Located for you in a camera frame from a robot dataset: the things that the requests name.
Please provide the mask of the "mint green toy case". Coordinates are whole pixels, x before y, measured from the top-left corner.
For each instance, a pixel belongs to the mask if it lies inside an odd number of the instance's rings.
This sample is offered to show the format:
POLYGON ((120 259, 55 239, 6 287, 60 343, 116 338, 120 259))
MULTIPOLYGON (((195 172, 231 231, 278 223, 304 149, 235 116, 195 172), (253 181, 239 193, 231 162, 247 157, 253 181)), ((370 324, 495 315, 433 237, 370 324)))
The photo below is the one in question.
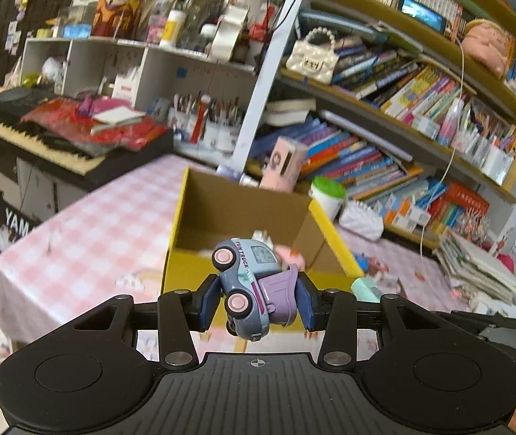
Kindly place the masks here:
POLYGON ((383 294, 377 287, 375 281, 367 277, 354 280, 350 289, 359 302, 378 303, 383 294))

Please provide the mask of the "blue purple toy car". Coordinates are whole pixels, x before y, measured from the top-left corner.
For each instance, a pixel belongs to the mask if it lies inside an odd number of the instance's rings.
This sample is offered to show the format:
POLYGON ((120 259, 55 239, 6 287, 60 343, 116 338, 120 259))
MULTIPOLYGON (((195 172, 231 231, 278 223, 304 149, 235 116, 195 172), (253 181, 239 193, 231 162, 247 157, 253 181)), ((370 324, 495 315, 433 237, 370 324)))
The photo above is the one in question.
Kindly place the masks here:
POLYGON ((257 342, 273 325, 294 324, 296 265, 280 262, 273 248, 262 241, 240 238, 219 243, 212 263, 218 271, 233 335, 257 342))

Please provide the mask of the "pink plush toy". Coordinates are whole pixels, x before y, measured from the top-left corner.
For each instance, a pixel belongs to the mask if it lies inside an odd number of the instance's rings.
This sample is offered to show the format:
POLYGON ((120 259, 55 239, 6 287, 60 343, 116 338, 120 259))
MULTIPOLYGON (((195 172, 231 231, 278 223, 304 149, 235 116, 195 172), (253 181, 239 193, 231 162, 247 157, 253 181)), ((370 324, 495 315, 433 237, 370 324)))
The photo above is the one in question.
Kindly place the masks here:
POLYGON ((295 265, 299 271, 306 269, 306 261, 303 255, 286 245, 275 245, 274 252, 284 265, 295 265))

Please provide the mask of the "pink cartoon desk mat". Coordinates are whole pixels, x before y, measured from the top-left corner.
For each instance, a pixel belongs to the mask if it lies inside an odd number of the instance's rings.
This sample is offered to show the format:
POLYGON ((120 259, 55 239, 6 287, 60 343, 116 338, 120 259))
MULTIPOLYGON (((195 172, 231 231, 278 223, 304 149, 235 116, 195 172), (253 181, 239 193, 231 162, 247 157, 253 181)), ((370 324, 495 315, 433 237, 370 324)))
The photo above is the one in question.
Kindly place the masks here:
MULTIPOLYGON (((373 243, 343 229, 338 229, 338 232, 363 271, 363 278, 372 278, 383 294, 401 295, 431 311, 467 310, 467 304, 461 300, 458 292, 452 290, 440 265, 425 256, 429 250, 424 250, 421 261, 418 252, 394 241, 381 239, 373 243)), ((137 302, 154 301, 160 295, 162 275, 161 269, 154 268, 125 273, 116 279, 115 290, 133 295, 137 302)), ((225 319, 225 311, 218 310, 210 330, 192 334, 199 359, 206 352, 310 352, 317 359, 323 332, 302 330, 298 314, 290 327, 271 326, 269 335, 257 343, 229 335, 223 322, 225 319)), ((153 331, 144 332, 144 336, 138 337, 137 349, 147 359, 157 361, 158 337, 154 337, 153 331)), ((374 332, 358 332, 359 359, 368 359, 377 349, 374 332)))

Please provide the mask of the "stack of papers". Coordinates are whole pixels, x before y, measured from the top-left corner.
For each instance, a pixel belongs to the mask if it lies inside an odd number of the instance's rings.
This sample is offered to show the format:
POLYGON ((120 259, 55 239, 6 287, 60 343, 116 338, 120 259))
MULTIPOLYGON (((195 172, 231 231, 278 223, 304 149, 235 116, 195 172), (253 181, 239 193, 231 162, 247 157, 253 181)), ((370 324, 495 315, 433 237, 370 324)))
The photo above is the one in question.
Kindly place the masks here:
POLYGON ((434 251, 453 288, 473 295, 482 292, 492 299, 516 302, 516 276, 498 258, 457 233, 447 230, 434 251))

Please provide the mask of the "white quilted purse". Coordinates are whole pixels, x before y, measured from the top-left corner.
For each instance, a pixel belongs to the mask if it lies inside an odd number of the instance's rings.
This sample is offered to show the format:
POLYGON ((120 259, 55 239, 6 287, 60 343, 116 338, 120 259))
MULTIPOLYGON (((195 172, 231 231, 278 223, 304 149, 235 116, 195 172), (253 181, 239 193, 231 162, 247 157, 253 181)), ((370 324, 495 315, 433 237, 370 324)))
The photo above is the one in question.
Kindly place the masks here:
POLYGON ((338 218, 338 224, 367 241, 378 241, 384 231, 382 217, 369 205, 357 200, 346 202, 338 218))

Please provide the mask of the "white charger plug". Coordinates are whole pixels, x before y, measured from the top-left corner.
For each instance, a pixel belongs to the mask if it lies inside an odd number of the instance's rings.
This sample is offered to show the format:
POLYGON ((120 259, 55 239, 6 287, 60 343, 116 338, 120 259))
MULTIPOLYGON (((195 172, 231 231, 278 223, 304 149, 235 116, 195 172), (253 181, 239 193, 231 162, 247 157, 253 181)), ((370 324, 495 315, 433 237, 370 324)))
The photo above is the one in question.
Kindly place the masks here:
POLYGON ((256 230, 253 233, 252 238, 255 241, 261 241, 261 243, 263 243, 264 245, 267 245, 269 248, 274 247, 274 243, 267 231, 256 230))

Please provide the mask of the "yellow cardboard box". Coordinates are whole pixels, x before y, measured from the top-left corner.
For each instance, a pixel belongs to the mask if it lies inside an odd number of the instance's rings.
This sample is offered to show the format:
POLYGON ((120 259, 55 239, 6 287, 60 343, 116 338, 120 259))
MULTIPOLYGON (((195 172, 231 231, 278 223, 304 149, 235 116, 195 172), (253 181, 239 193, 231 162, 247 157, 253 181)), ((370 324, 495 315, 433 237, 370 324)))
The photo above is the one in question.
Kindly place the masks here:
POLYGON ((217 245, 233 238, 252 239, 256 230, 267 231, 274 247, 286 245, 300 252, 306 269, 299 272, 305 272, 319 290, 348 292, 348 282, 362 275, 316 200, 187 170, 171 231, 163 292, 197 290, 208 275, 218 275, 212 263, 217 245))

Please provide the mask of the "white jar green lid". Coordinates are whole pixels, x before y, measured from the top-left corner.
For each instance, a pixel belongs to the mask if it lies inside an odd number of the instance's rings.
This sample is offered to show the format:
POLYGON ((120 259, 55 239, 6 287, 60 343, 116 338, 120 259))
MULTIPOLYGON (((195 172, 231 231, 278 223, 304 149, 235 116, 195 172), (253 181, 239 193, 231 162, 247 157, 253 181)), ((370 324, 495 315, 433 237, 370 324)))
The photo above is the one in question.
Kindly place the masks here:
POLYGON ((317 176, 311 182, 309 196, 315 199, 329 219, 334 221, 345 204, 346 189, 334 180, 317 176))

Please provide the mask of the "orange white medicine box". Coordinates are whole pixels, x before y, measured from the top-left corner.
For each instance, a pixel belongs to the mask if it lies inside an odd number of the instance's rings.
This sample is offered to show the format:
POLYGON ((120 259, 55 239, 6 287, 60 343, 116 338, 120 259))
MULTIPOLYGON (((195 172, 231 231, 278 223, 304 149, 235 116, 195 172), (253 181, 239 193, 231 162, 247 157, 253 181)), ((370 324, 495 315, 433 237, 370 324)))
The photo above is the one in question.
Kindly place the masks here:
POLYGON ((431 220, 431 214, 415 205, 407 198, 390 194, 385 200, 377 200, 373 209, 383 219, 385 225, 414 232, 425 227, 431 220))

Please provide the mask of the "pink cylindrical holder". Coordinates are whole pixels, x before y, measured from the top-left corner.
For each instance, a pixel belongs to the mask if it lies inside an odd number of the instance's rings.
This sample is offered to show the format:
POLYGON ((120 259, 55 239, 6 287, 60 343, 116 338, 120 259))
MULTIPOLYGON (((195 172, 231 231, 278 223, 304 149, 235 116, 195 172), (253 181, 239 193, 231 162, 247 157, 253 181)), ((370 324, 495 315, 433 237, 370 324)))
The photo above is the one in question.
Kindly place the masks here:
POLYGON ((266 190, 292 192, 296 186, 308 147, 290 137, 279 137, 270 155, 259 187, 266 190))

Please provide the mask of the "black electronic keyboard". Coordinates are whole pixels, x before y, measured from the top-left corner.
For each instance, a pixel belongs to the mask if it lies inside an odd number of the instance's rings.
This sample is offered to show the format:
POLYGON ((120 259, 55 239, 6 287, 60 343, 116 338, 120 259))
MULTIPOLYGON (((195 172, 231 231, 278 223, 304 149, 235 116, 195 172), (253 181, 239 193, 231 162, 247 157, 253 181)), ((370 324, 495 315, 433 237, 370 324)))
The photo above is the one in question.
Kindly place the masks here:
POLYGON ((57 97, 62 96, 39 88, 17 87, 0 92, 0 149, 84 191, 95 191, 174 149, 168 129, 141 151, 116 148, 92 157, 40 126, 20 122, 24 114, 57 97))

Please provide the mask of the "red paper stack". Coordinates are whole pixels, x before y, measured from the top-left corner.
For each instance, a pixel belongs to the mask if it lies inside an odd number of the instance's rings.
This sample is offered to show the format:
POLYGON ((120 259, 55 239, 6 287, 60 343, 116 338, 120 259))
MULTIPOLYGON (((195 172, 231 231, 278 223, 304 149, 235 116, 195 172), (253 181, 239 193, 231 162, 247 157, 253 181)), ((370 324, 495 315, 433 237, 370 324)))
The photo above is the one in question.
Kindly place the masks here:
POLYGON ((97 114, 83 111, 79 101, 57 97, 48 100, 20 118, 67 140, 92 157, 116 148, 137 152, 168 131, 145 113, 125 105, 97 114))

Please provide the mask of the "cream quilted handbag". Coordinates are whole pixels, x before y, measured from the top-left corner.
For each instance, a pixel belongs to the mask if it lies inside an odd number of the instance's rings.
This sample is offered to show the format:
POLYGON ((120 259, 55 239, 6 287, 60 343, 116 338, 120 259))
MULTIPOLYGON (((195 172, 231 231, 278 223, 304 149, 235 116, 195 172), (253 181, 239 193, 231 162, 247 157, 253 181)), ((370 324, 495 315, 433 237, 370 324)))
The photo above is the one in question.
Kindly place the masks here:
POLYGON ((330 84, 338 63, 335 45, 335 36, 329 29, 321 26, 311 29, 304 40, 294 43, 291 55, 287 58, 286 69, 318 83, 330 84), (315 36, 326 37, 328 44, 312 44, 311 40, 315 36))

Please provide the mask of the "fortune god figure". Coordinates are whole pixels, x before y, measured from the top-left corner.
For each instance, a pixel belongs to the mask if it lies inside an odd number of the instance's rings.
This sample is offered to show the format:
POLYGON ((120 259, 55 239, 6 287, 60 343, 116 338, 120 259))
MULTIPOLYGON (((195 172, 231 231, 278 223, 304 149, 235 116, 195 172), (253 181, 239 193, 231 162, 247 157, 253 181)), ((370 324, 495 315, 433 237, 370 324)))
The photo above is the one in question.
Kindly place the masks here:
POLYGON ((145 0, 98 0, 91 36, 133 40, 145 0))

